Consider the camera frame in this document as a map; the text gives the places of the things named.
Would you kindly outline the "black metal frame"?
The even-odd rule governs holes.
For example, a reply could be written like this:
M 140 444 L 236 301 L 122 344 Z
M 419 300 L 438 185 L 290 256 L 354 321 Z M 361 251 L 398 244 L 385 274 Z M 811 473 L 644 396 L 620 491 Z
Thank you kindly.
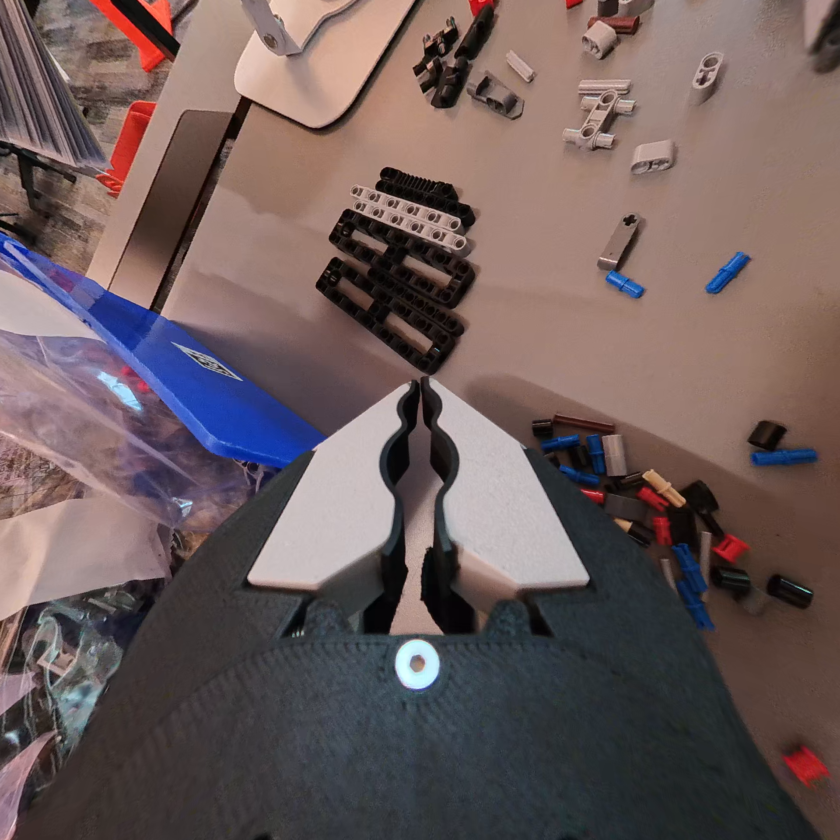
M 77 176 L 56 164 L 50 164 L 41 160 L 34 152 L 24 150 L 16 145 L 2 141 L 1 157 L 7 158 L 10 156 L 13 156 L 17 161 L 20 185 L 26 194 L 29 209 L 44 218 L 49 218 L 49 213 L 39 203 L 44 196 L 43 193 L 35 186 L 35 170 L 39 169 L 44 172 L 53 172 L 58 174 L 64 181 L 72 185 L 77 184 Z M 16 217 L 17 215 L 17 213 L 13 212 L 1 212 L 2 231 L 8 235 L 15 236 L 26 246 L 35 245 L 38 239 L 37 234 L 28 230 L 19 222 L 8 222 L 5 220 L 6 218 Z

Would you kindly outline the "white monitor stand base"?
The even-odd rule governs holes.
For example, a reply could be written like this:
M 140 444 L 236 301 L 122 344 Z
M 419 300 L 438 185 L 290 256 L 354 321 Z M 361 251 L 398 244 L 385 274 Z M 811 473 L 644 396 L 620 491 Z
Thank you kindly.
M 312 130 L 354 104 L 415 1 L 242 1 L 254 33 L 239 95 Z

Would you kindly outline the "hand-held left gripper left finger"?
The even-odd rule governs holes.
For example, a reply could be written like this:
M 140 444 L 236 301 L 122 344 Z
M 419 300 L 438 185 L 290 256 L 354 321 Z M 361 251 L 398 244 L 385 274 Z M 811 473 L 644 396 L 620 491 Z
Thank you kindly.
M 250 585 L 334 602 L 364 633 L 390 633 L 407 577 L 397 485 L 420 395 L 417 381 L 398 386 L 312 450 Z

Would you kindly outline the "black toothed lego beam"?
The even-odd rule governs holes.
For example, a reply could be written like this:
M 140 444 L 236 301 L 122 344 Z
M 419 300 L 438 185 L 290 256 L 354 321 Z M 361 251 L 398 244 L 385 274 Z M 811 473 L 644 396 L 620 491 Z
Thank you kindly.
M 402 200 L 420 203 L 456 217 L 466 229 L 476 222 L 472 206 L 460 201 L 456 188 L 450 183 L 384 167 L 375 187 Z

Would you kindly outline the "orange and black clamp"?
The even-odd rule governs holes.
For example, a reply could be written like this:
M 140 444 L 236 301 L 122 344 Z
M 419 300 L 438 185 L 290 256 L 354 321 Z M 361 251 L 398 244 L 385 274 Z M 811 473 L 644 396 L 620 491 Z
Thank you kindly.
M 173 33 L 169 1 L 91 1 L 91 5 L 134 45 L 144 71 L 175 60 L 180 44 Z

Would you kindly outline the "dark grey thin lego liftarm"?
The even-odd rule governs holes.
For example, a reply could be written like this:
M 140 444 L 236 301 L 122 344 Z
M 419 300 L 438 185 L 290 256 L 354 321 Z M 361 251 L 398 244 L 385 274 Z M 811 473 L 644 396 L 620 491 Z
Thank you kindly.
M 619 269 L 628 251 L 634 245 L 638 229 L 643 221 L 638 213 L 627 213 L 621 217 L 596 261 L 599 270 L 609 272 Z

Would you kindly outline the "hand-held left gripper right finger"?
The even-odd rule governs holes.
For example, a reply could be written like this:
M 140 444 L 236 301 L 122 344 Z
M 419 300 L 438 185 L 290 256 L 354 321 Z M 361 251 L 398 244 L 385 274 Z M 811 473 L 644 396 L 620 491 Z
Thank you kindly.
M 421 380 L 429 463 L 441 481 L 422 599 L 445 634 L 500 602 L 590 583 L 535 464 L 539 457 L 433 377 Z

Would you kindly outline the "dark grey lego connector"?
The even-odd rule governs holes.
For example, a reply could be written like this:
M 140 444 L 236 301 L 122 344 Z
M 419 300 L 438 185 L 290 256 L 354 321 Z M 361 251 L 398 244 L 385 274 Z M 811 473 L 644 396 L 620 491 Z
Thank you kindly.
M 523 114 L 524 100 L 486 70 L 470 76 L 465 89 L 474 101 L 506 119 L 519 119 Z

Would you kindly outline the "orange plastic part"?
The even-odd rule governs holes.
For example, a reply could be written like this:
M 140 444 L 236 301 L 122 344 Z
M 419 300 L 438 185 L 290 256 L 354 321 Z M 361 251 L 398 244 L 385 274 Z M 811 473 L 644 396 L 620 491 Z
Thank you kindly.
M 111 154 L 111 165 L 96 176 L 110 197 L 120 195 L 155 110 L 156 102 L 153 101 L 135 101 L 129 106 Z

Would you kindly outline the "clear plastic bag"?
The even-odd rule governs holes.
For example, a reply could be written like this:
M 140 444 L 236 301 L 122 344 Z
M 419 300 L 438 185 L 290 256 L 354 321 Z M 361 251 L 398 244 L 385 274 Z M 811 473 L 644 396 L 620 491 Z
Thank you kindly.
M 95 339 L 2 331 L 2 435 L 173 529 L 215 530 L 279 468 L 210 453 Z
M 78 746 L 165 580 L 31 605 L 2 621 L 2 835 Z

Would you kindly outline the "light grey lego pin connector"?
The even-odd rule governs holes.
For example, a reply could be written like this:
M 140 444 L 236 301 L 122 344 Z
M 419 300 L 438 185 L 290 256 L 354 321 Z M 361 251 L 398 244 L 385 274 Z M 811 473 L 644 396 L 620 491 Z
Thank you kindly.
M 610 128 L 615 117 L 631 114 L 635 100 L 627 99 L 633 82 L 631 79 L 584 79 L 579 82 L 581 110 L 585 119 L 579 129 L 566 128 L 562 140 L 585 151 L 609 151 L 615 143 Z

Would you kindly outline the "black lego frame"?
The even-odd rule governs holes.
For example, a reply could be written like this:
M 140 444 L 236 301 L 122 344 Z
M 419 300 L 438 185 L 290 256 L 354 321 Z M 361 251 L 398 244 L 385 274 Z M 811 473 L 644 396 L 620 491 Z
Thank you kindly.
M 362 273 L 331 258 L 316 288 L 367 333 L 424 375 L 433 375 L 463 337 L 447 309 L 378 269 Z
M 467 259 L 349 208 L 333 226 L 329 241 L 373 278 L 394 280 L 445 308 L 456 307 L 476 278 Z

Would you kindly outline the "red lego bush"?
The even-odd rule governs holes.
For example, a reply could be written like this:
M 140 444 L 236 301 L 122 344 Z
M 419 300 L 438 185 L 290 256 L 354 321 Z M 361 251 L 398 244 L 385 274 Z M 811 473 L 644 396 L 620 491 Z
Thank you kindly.
M 803 744 L 783 752 L 782 758 L 787 770 L 804 787 L 819 788 L 831 779 L 824 762 Z

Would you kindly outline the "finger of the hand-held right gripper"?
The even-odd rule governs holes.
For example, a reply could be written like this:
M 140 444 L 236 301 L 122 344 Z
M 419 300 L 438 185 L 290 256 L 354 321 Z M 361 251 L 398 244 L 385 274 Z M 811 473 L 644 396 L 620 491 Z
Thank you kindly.
M 839 1 L 803 2 L 804 48 L 815 72 L 839 67 Z

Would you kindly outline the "pile of mixed lego pins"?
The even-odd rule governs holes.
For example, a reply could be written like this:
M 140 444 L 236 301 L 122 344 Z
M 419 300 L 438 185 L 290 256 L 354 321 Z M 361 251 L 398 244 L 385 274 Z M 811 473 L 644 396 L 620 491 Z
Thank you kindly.
M 715 630 L 707 607 L 713 589 L 753 615 L 771 602 L 812 606 L 813 589 L 787 574 L 753 579 L 743 566 L 752 549 L 721 526 L 720 504 L 706 481 L 677 487 L 657 469 L 632 469 L 614 423 L 556 413 L 532 420 L 531 430 L 549 464 L 652 554 L 702 632 Z

